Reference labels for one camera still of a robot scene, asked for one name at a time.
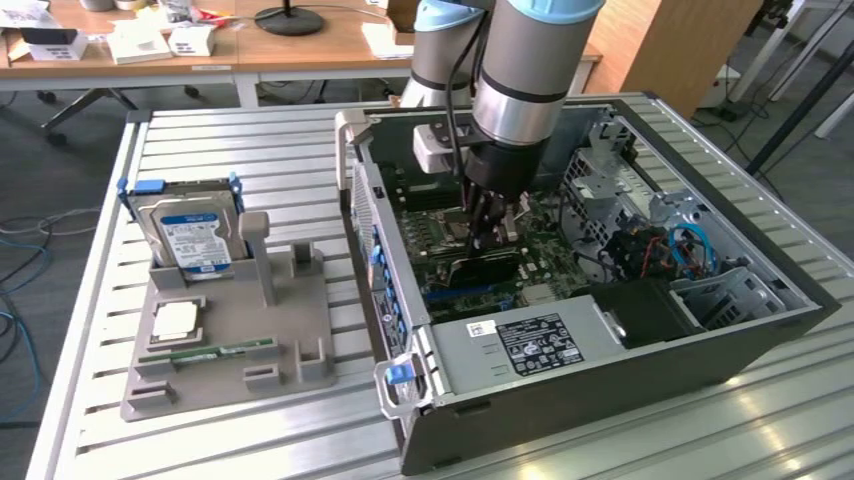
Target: aluminum extrusion table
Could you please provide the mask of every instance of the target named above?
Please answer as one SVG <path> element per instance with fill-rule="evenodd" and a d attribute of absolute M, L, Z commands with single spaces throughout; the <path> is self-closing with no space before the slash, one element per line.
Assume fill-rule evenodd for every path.
<path fill-rule="evenodd" d="M 640 95 L 619 97 L 843 308 L 724 385 L 420 478 L 852 478 L 854 264 L 665 105 Z M 132 181 L 192 180 L 234 171 L 246 208 L 269 212 L 270 248 L 314 240 L 325 254 L 338 380 L 282 398 L 121 420 L 150 252 L 110 190 L 27 479 L 398 476 L 334 189 L 332 117 L 341 108 L 369 105 L 156 112 L 129 121 L 113 184 L 125 175 Z M 641 148 L 641 164 L 648 155 Z M 648 172 L 663 189 L 676 185 L 665 169 Z"/>

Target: desk lamp base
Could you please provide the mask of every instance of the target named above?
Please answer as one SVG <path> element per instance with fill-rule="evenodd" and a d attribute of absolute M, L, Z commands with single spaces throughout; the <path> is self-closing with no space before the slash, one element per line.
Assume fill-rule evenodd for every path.
<path fill-rule="evenodd" d="M 297 7 L 289 9 L 289 15 L 284 14 L 281 8 L 268 8 L 257 12 L 254 16 L 261 17 L 258 20 L 254 20 L 254 25 L 257 25 L 261 30 L 273 35 L 284 35 L 288 37 L 310 35 L 320 31 L 325 23 L 320 15 L 310 10 Z"/>

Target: blue hard drive label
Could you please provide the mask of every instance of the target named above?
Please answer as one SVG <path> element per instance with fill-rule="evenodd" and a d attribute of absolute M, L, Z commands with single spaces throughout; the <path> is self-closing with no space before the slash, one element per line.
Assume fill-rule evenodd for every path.
<path fill-rule="evenodd" d="M 180 268 L 198 274 L 216 274 L 228 268 L 230 255 L 228 243 L 217 234 L 217 214 L 172 215 L 162 217 L 160 223 Z"/>
<path fill-rule="evenodd" d="M 497 325 L 495 329 L 513 370 L 523 377 L 584 360 L 556 313 Z"/>

